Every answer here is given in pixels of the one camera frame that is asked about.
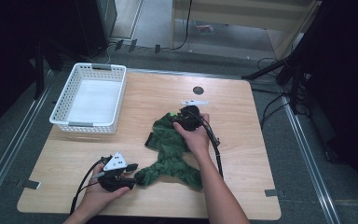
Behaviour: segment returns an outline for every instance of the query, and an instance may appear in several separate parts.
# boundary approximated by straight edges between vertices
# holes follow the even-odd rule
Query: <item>black controller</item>
[[[180,109],[180,113],[172,120],[178,122],[186,131],[193,132],[201,126],[202,116],[195,105],[188,105]]]
[[[126,168],[105,171],[104,175],[98,177],[98,182],[100,182],[101,187],[107,191],[113,192],[117,189],[123,187],[128,187],[133,189],[133,186],[136,184],[135,178],[123,178],[121,175],[124,171],[132,172],[138,168],[138,164],[130,164]]]

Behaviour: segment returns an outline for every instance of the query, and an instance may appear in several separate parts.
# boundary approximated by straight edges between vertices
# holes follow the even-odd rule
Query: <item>metal rail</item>
[[[282,98],[283,104],[287,104],[288,100],[286,97]],[[316,194],[319,199],[319,203],[324,211],[324,216],[327,223],[329,224],[339,224],[338,213],[336,207],[334,206],[333,200],[330,197],[330,193],[324,183],[321,173],[319,172],[318,165],[316,164],[315,159],[313,158],[312,152],[310,150],[310,145],[308,144],[307,137],[305,136],[298,117],[294,115],[292,109],[289,105],[285,106],[287,117],[289,118],[290,124],[292,125],[296,140],[301,150],[301,154],[304,158],[304,162],[307,165],[308,172],[310,174],[310,179],[312,181],[313,187],[315,187]]]
[[[14,134],[13,138],[11,139],[10,143],[7,146],[7,149],[0,160],[0,186],[7,175],[8,169],[10,168],[11,164],[16,158],[17,153],[19,152],[22,143],[27,136],[30,128],[32,127],[36,116],[38,115],[40,108],[42,107],[43,103],[46,100],[48,95],[50,84],[54,80],[54,75],[52,71],[49,70],[46,75],[47,86],[40,95],[40,97],[33,101],[31,104],[27,114],[25,115],[24,119],[22,120],[19,129]]]

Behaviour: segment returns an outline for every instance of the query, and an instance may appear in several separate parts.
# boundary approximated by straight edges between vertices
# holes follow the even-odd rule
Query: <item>white plastic basket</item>
[[[115,133],[125,86],[125,66],[77,63],[49,120],[63,132]]]

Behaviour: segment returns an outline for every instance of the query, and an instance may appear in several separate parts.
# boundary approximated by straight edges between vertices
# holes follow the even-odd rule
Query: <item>forearm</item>
[[[237,199],[217,172],[209,154],[197,155],[210,223],[249,223]]]
[[[63,224],[84,224],[89,221],[90,217],[86,213],[82,213],[80,210],[75,210],[75,212],[69,216]]]

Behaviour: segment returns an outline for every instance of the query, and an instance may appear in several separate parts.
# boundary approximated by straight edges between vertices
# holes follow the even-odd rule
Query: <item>human hand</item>
[[[98,164],[92,171],[92,175],[97,175],[103,170],[104,165]],[[97,183],[97,179],[91,178],[86,188],[83,200],[81,201],[75,212],[64,223],[86,223],[90,218],[98,215],[104,208],[117,198],[120,198],[130,188],[124,187],[114,192],[109,192]]]
[[[209,114],[200,113],[200,115],[204,120],[209,122]],[[193,152],[196,159],[205,156],[209,158],[208,148],[210,140],[203,126],[200,126],[193,132],[186,131],[178,122],[174,122],[173,127],[185,138],[188,148]]]

